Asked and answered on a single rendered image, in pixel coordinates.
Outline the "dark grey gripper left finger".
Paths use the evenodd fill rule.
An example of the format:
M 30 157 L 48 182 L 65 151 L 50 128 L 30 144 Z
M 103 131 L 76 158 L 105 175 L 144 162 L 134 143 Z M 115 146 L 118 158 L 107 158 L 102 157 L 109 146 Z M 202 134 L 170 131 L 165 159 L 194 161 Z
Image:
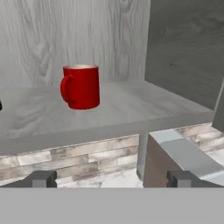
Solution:
M 37 187 L 52 187 L 56 188 L 57 183 L 57 172 L 56 171 L 34 171 L 26 178 L 18 180 L 3 187 L 8 188 L 37 188 Z

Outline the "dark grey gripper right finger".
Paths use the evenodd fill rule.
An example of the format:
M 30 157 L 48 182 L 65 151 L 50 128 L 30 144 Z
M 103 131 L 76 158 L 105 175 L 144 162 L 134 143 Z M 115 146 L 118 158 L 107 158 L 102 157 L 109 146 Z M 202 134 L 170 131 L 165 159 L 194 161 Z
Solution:
M 166 177 L 168 180 L 167 187 L 221 187 L 221 185 L 198 178 L 190 171 L 168 171 Z

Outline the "red mug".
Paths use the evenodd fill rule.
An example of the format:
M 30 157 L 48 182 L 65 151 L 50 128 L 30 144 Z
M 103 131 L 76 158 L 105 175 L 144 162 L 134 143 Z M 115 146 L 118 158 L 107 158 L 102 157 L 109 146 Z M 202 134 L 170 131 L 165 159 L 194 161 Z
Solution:
M 99 67 L 64 66 L 60 93 L 70 109 L 93 109 L 100 105 Z

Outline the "grey wood cabinet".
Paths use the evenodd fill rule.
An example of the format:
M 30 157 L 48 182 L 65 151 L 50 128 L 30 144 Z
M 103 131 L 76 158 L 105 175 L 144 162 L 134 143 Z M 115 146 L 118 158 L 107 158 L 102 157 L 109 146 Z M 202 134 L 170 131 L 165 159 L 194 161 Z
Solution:
M 100 70 L 70 109 L 62 69 Z M 224 0 L 0 0 L 0 157 L 209 123 L 224 78 Z

